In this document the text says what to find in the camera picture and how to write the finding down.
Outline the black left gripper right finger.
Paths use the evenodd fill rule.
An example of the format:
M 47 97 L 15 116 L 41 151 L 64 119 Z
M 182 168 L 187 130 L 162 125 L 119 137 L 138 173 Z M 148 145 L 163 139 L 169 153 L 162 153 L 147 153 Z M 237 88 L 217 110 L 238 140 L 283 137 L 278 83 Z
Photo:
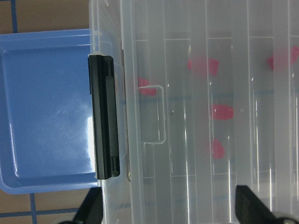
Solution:
M 277 216 L 246 185 L 235 189 L 235 216 L 241 224 L 297 224 L 289 215 Z

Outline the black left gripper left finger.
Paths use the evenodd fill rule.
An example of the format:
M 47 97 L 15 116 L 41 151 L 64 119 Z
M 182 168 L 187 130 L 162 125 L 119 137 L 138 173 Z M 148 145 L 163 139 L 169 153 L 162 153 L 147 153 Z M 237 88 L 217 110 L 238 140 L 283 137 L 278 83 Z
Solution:
M 80 208 L 72 220 L 59 224 L 101 224 L 103 220 L 102 188 L 90 188 Z

